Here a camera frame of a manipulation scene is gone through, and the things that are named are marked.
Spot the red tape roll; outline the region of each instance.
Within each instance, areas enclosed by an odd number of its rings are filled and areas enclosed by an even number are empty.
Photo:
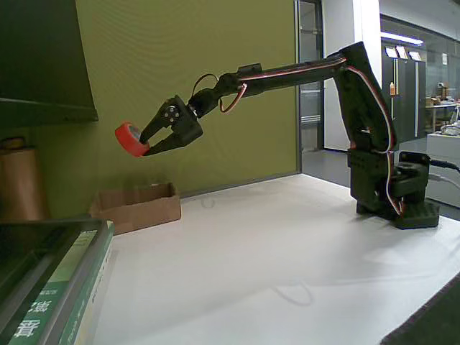
[[[139,141],[140,131],[131,122],[124,122],[115,129],[115,136],[120,145],[131,155],[141,157],[150,148],[149,143],[142,144]]]

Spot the floor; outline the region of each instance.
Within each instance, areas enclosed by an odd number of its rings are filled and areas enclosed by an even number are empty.
[[[402,151],[426,152],[426,139],[417,139],[400,145]],[[303,173],[338,185],[350,187],[350,169],[346,163],[346,153],[321,150],[302,154]],[[437,203],[442,216],[460,221],[460,209]]]

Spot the table surface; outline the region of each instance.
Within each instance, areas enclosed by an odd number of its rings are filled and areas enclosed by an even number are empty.
[[[294,175],[116,236],[94,344],[378,344],[460,271],[460,223],[401,231]]]
[[[425,109],[449,108],[451,106],[460,106],[460,104],[452,103],[452,104],[441,104],[439,106],[426,106]]]

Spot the door frame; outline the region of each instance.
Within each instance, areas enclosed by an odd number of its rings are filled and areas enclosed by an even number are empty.
[[[324,58],[324,43],[323,43],[323,8],[321,6],[321,0],[294,0],[294,18],[295,18],[295,63],[300,62],[300,2],[305,2],[315,5],[315,17],[316,17],[316,48],[318,51],[317,59]],[[301,114],[300,114],[300,86],[295,87],[295,111],[297,117],[297,171],[302,172],[302,125]],[[320,82],[320,121],[317,126],[317,147],[322,150],[324,149],[324,81]]]

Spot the glass door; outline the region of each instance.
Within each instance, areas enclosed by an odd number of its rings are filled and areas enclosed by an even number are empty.
[[[320,1],[298,2],[298,61],[323,58],[323,23]],[[300,149],[302,154],[324,148],[324,82],[299,87]]]

